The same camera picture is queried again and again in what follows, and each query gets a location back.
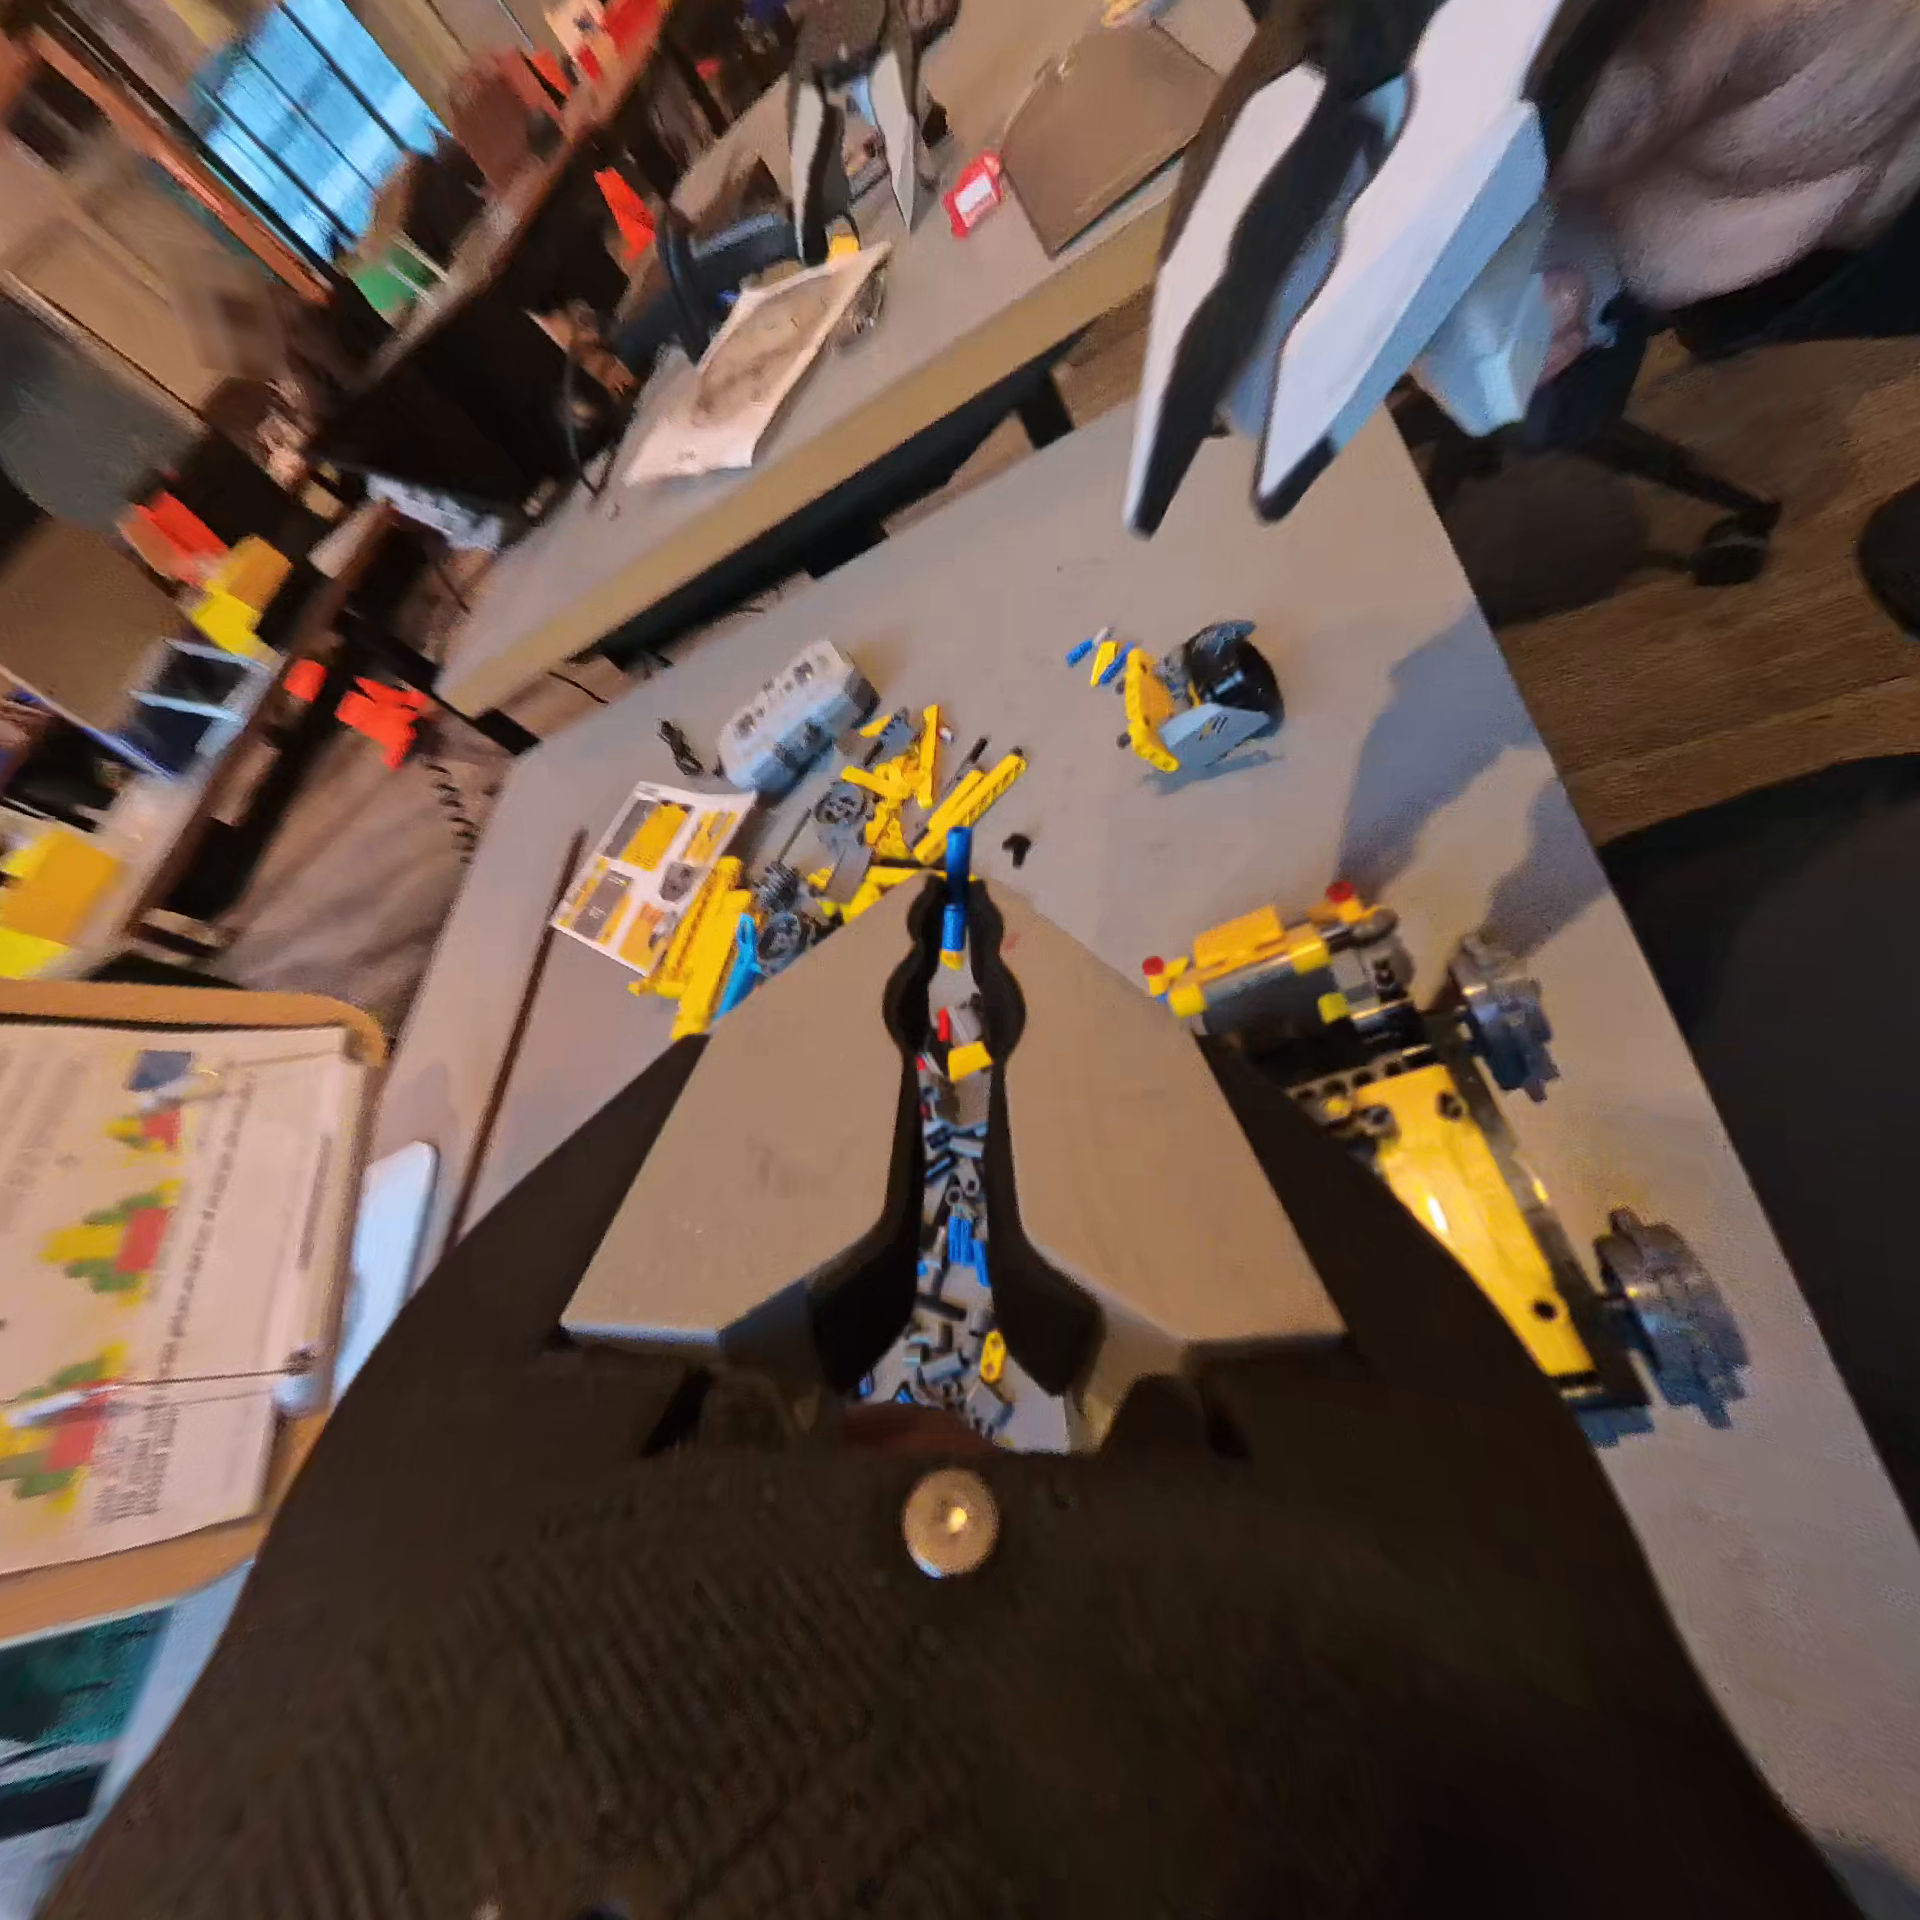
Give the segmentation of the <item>green box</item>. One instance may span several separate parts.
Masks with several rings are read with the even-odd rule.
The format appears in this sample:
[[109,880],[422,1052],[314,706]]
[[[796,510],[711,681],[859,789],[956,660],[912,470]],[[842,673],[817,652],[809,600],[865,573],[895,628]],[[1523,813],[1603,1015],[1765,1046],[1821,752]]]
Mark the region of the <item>green box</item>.
[[172,1608],[3,1644],[3,1846],[91,1812]]

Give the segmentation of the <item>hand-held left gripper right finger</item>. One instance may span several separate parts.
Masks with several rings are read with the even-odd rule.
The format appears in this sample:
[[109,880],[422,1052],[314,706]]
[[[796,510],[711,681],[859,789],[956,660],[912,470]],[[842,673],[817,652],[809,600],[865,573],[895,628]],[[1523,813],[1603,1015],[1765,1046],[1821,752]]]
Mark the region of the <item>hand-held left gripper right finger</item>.
[[972,888],[989,1286],[1047,1390],[1340,1342],[1201,1042],[1017,891]]

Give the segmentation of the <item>yellow black sticker sheet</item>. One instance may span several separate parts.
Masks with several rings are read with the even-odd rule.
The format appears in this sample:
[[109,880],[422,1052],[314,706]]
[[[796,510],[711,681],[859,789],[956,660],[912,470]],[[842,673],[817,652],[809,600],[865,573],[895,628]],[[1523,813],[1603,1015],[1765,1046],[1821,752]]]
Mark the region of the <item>yellow black sticker sheet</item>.
[[568,875],[549,929],[657,978],[693,940],[696,910],[728,888],[723,861],[762,810],[727,784],[638,779]]

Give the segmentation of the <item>white stand base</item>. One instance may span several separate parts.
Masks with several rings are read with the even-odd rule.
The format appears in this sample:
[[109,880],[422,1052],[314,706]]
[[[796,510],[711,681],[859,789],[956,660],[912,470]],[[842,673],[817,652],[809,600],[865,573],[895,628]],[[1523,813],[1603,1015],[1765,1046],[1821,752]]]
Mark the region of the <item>white stand base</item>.
[[349,1235],[349,1289],[335,1356],[335,1403],[343,1399],[412,1296],[437,1171],[437,1148],[429,1138],[412,1138],[376,1160],[362,1175]]

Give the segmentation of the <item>yellow grey toy claw assembly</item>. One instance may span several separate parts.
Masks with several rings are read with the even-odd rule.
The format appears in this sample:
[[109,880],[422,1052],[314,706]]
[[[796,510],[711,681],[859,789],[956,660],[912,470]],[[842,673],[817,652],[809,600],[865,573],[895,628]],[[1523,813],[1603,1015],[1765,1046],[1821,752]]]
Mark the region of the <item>yellow grey toy claw assembly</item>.
[[1183,673],[1183,642],[1160,655],[1129,646],[1126,670],[1122,673],[1126,716],[1122,740],[1164,778],[1189,778],[1222,768],[1240,748],[1270,740],[1283,728],[1283,721],[1270,728],[1258,716],[1239,707],[1196,707]]

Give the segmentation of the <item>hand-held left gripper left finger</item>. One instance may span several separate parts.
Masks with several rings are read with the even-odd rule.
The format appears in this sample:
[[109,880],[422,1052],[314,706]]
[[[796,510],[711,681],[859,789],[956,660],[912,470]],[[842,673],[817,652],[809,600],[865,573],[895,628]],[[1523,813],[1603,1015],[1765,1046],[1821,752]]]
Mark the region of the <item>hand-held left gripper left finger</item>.
[[646,1351],[884,1351],[918,1300],[912,1027],[938,883],[907,880],[693,1047],[561,1328]]

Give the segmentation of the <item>idle grey black gripper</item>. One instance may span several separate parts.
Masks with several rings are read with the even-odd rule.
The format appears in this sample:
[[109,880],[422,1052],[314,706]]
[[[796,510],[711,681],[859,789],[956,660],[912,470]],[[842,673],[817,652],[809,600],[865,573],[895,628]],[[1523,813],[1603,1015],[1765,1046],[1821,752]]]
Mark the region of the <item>idle grey black gripper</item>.
[[947,113],[920,65],[956,2],[814,2],[799,16],[784,77],[789,187],[772,163],[734,153],[707,205],[663,205],[652,261],[618,334],[618,357],[649,366],[660,349],[699,361],[731,302],[775,268],[819,268],[829,240],[855,231],[854,124],[869,131],[898,216],[912,229],[938,178]]

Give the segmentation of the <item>person's right hand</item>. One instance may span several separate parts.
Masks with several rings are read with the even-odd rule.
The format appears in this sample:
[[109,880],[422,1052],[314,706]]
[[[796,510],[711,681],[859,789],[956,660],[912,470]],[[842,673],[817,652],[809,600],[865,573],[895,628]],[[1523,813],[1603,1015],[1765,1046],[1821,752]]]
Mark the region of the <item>person's right hand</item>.
[[1652,2],[1550,197],[1657,310],[1863,251],[1918,203],[1918,2]]

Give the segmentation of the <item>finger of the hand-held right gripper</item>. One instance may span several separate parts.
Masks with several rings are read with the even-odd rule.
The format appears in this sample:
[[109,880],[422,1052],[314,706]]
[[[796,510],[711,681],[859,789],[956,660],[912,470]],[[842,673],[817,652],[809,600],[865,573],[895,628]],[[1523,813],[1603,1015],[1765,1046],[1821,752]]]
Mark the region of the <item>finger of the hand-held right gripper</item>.
[[1254,501],[1277,523],[1407,374],[1470,438],[1525,416],[1545,378],[1547,153],[1515,81],[1393,81],[1363,157],[1282,284],[1258,351]]
[[1135,536],[1160,531],[1328,210],[1328,75],[1318,63],[1234,67],[1167,216],[1123,492]]

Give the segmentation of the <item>window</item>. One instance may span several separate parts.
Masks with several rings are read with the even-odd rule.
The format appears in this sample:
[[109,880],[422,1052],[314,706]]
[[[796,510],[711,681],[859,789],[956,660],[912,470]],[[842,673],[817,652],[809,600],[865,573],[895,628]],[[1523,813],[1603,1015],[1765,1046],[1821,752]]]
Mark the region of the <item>window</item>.
[[191,81],[207,157],[301,254],[335,264],[445,122],[348,2],[269,2]]

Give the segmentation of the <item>crumpled printed paper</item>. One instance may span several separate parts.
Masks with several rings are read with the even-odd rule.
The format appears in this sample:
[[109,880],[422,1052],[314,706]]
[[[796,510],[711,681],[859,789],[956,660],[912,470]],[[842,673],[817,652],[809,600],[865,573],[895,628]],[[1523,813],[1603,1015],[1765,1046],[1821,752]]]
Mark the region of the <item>crumpled printed paper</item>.
[[627,459],[624,485],[681,483],[754,465],[758,446],[854,312],[882,291],[895,246],[854,246],[744,291],[711,347],[660,402]]

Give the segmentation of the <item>yellow toy frame part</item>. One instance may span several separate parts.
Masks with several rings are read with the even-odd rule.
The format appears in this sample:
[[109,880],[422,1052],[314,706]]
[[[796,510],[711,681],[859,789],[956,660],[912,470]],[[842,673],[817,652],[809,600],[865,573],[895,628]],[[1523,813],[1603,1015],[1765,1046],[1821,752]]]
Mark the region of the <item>yellow toy frame part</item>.
[[744,857],[723,855],[693,893],[660,967],[627,984],[638,998],[674,1001],[670,1042],[704,1037],[723,1008],[737,961],[737,925],[752,913]]

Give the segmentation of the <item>tan office desk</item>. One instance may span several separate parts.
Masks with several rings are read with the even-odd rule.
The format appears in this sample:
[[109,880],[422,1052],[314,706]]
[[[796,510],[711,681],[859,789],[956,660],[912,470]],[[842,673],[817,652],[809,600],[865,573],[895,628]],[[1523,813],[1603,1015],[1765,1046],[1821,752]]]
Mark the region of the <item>tan office desk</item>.
[[891,249],[876,326],[814,361],[752,465],[630,483],[643,438],[688,374],[668,366],[611,449],[604,485],[576,485],[482,576],[442,660],[445,703],[467,718],[503,707],[608,636],[675,620],[685,591],[711,585],[743,547],[1123,307],[1153,280],[1176,168],[1167,163],[1060,254],[1020,203],[956,238],[938,199],[905,229],[891,189],[869,189],[859,238]]

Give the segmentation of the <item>grey toy motor hub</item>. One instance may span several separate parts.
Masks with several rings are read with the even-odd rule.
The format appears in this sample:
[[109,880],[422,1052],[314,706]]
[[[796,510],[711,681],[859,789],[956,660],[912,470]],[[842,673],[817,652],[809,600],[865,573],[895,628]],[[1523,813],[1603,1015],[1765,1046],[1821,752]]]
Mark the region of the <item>grey toy motor hub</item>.
[[814,639],[731,713],[719,734],[719,778],[782,801],[876,707],[880,690],[859,662],[834,639]]

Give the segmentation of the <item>yellow toy vehicle model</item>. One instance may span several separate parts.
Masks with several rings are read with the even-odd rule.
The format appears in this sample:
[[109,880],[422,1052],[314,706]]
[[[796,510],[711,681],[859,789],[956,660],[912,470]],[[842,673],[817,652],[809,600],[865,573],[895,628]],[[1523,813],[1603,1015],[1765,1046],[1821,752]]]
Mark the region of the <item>yellow toy vehicle model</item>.
[[1523,1157],[1501,1098],[1545,1100],[1557,1080],[1540,984],[1481,938],[1431,998],[1414,974],[1402,918],[1353,880],[1141,964],[1158,1001],[1239,1052],[1425,1224],[1592,1440],[1651,1430],[1657,1399],[1730,1427],[1746,1342],[1683,1230],[1616,1208],[1583,1256]]

